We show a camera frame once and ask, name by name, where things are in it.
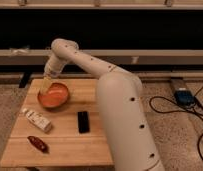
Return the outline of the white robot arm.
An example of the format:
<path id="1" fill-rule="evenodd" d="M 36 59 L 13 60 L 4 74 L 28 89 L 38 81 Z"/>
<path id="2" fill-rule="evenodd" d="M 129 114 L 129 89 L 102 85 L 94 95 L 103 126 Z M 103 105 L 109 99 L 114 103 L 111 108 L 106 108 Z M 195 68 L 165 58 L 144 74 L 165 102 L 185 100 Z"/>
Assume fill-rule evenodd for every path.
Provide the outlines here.
<path id="1" fill-rule="evenodd" d="M 70 62 L 98 79 L 96 102 L 115 171 L 165 171 L 143 111 L 138 76 L 58 38 L 51 43 L 40 92 L 45 94 Z"/>

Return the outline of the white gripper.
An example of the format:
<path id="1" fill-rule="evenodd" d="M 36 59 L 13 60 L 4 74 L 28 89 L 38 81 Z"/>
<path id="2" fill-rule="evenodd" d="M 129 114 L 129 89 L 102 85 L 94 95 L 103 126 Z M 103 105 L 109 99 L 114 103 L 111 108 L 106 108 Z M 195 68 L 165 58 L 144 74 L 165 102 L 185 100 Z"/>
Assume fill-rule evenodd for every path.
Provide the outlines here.
<path id="1" fill-rule="evenodd" d="M 60 74 L 61 74 L 60 65 L 55 63 L 47 63 L 44 68 L 44 75 L 47 77 L 43 79 L 42 85 L 40 87 L 40 93 L 45 94 L 52 84 L 51 78 L 57 78 Z"/>

